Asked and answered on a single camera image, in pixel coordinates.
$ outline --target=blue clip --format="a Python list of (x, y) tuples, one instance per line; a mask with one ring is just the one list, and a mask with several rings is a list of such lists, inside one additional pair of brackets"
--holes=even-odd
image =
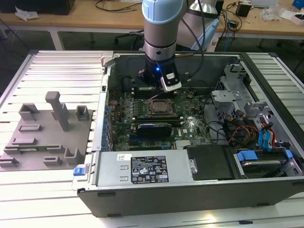
[(73, 171), (74, 176), (84, 176), (86, 169), (84, 167), (75, 167)]
[(261, 128), (260, 134), (258, 136), (258, 145), (259, 146), (263, 145), (263, 135), (264, 135), (264, 127)]
[(271, 148), (269, 148), (269, 139), (270, 139), (270, 131), (267, 131), (266, 132), (266, 135), (265, 135), (265, 139), (264, 139), (264, 145), (263, 145), (263, 147), (265, 148), (265, 149), (267, 149), (268, 151), (271, 151)]
[(286, 153), (288, 159), (292, 159), (293, 158), (293, 154), (291, 153), (290, 150), (286, 150), (285, 153)]
[(255, 151), (240, 151), (237, 153), (237, 158), (240, 162), (246, 160), (258, 160)]

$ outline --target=gray plastic peg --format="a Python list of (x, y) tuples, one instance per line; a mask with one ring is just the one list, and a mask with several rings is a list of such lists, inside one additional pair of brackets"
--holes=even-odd
[(67, 113), (62, 108), (62, 104), (59, 102), (59, 98), (60, 98), (59, 92), (50, 91), (50, 92), (47, 92), (46, 102), (51, 104), (62, 130), (64, 132), (67, 132), (68, 131), (68, 121), (67, 121), (68, 116), (67, 116)]

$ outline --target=white sticker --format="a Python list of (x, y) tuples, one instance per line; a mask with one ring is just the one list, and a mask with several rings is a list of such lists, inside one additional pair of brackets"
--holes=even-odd
[(130, 161), (132, 157), (132, 154), (130, 153), (119, 153), (117, 155), (117, 160), (118, 161)]
[(167, 79), (173, 79), (175, 77), (174, 73), (167, 74)]

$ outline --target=blue drive bracket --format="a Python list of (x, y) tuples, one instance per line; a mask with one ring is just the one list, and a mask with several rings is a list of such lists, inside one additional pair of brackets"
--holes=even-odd
[(240, 162), (247, 160), (258, 160), (255, 151), (240, 151), (237, 153), (237, 158)]

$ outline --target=blue cable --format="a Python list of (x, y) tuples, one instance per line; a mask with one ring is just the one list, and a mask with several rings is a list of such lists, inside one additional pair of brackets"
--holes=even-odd
[(226, 40), (226, 45), (225, 45), (225, 49), (224, 52), (227, 51), (227, 47), (228, 47), (228, 41), (229, 41), (229, 32), (230, 32), (230, 25), (229, 25), (229, 20), (226, 18), (227, 24), (228, 24), (228, 33), (227, 33), (227, 40)]

